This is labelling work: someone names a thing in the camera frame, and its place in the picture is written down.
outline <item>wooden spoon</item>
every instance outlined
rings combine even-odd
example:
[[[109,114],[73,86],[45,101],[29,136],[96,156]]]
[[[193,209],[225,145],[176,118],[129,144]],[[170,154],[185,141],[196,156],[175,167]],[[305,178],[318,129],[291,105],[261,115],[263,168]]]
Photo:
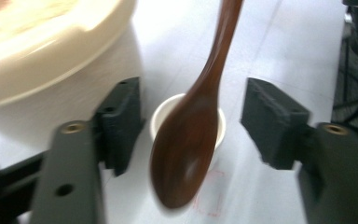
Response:
[[[217,136],[217,99],[242,0],[223,0],[211,54],[199,78],[158,130],[151,179],[162,204],[178,208],[197,193]]]

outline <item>small white bowl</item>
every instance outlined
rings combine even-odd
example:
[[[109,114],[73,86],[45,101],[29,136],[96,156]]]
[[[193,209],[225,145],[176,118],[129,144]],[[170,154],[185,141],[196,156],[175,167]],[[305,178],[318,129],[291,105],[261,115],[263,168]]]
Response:
[[[161,126],[162,122],[167,118],[173,108],[179,103],[179,101],[185,96],[184,93],[174,95],[168,100],[164,101],[161,105],[158,106],[156,111],[154,112],[152,119],[150,120],[150,135],[152,137],[152,141],[155,140],[157,131]],[[223,141],[226,133],[226,119],[223,114],[222,109],[219,108],[219,123],[217,128],[217,139],[216,145],[214,149],[217,149]]]

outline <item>white container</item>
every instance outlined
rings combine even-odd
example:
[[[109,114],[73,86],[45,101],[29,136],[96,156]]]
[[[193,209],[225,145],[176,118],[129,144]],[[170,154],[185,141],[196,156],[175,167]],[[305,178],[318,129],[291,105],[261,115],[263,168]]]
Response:
[[[161,126],[162,122],[167,118],[170,112],[174,109],[174,107],[179,103],[179,101],[184,96],[185,96],[184,93],[174,95],[158,106],[158,108],[156,109],[156,111],[152,116],[152,119],[150,120],[150,135],[152,137],[152,141],[155,140],[158,129]],[[226,133],[226,119],[222,109],[219,108],[218,114],[219,114],[219,121],[217,127],[217,139],[214,149],[217,149],[220,146]]]
[[[21,10],[22,1],[9,3],[0,13]],[[92,62],[126,30],[134,6],[135,0],[78,0],[65,14],[0,41],[0,105],[42,91]]]

